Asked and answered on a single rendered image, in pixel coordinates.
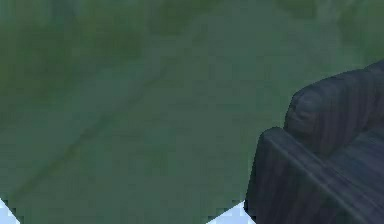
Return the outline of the dark grey striped sofa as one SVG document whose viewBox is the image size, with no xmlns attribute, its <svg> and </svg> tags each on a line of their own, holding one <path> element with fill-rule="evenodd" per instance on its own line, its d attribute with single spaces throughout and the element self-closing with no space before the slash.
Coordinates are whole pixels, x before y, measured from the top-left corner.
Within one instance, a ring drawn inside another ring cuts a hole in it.
<svg viewBox="0 0 384 224">
<path fill-rule="evenodd" d="M 258 139 L 255 224 L 384 224 L 384 59 L 297 91 Z"/>
</svg>

